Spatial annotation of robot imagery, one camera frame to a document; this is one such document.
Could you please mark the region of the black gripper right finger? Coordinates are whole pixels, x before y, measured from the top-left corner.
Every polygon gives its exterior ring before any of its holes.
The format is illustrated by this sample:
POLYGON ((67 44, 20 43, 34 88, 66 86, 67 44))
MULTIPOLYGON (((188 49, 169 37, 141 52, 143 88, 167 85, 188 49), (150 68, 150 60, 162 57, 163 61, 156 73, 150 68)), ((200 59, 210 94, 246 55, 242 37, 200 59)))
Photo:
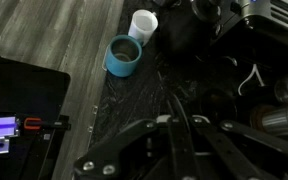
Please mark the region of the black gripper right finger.
POLYGON ((193 115, 190 123, 236 180, 288 180, 288 141, 231 120, 193 115))

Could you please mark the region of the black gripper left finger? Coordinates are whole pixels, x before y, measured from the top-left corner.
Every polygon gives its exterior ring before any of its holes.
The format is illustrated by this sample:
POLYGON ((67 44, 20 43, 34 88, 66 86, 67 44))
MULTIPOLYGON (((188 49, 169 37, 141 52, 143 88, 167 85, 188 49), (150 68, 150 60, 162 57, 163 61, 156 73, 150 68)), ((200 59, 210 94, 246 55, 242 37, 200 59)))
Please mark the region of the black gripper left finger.
POLYGON ((74 180, 167 180, 166 120, 137 120, 75 161, 74 180))

